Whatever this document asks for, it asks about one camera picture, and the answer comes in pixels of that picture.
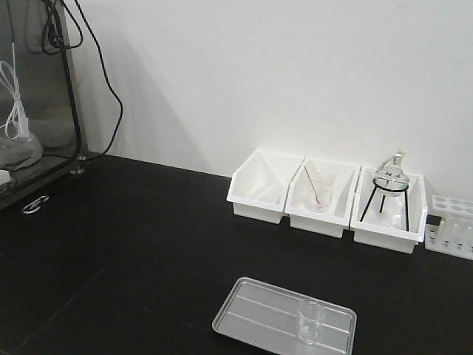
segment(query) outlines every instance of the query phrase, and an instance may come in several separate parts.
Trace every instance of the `black wire stand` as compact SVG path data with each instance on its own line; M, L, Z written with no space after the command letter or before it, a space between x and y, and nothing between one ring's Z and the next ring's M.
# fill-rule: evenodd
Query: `black wire stand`
M371 192L370 198L368 199L367 206L364 208L363 214L361 215L360 222L363 222L364 215L367 213L368 207L370 207L372 198L375 196L375 192L376 192L377 189L381 189L381 190L388 191L388 192L403 192L404 193L404 201L405 201L404 206L405 206L405 209L406 209L406 230L409 231L409 206L407 205L407 189L409 188L409 185L407 185L404 189L394 190L394 189L388 189L387 187L379 186L375 182L375 179L372 179L372 183L375 185L375 187ZM382 213L382 211L383 211L384 200L386 200L386 195L383 195L383 198L381 200L381 206L379 208L379 213Z

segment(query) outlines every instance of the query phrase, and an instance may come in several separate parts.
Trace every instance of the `stirring rod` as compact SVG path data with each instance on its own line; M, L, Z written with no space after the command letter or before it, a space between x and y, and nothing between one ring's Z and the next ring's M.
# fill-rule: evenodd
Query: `stirring rod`
M320 201L319 201L319 197L317 196L316 188L313 187L312 179L310 178L309 172L307 171L307 168L305 167L305 165L304 165L304 170L305 170L305 173L307 174L307 178L309 179L309 183L312 186L313 193L316 196L316 202L317 202L318 205L320 205Z

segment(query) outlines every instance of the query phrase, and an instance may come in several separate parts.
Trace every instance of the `black countertop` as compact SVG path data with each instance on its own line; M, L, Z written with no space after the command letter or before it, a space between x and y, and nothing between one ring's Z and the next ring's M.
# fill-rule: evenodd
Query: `black countertop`
M242 276L353 309L355 355L473 354L472 261L237 217L229 183L105 157L0 212L0 354L267 354L211 327Z

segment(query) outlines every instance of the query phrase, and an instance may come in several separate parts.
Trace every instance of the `white wall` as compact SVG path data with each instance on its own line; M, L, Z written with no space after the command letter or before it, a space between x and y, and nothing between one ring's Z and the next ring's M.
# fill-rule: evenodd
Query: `white wall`
M402 149L428 192L473 200L473 1L81 3L126 105L112 154L230 176L255 148L370 166ZM74 59L101 150L118 105L89 36Z

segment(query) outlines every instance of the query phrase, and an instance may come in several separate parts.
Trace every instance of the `transparent beaker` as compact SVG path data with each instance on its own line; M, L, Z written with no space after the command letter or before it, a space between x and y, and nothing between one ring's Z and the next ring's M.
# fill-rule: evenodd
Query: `transparent beaker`
M332 203L333 181L332 172L317 170L310 176L306 185L305 206L313 212L326 212Z
M325 307L320 301L302 300L297 307L299 328L297 337L308 345L317 345L323 333Z

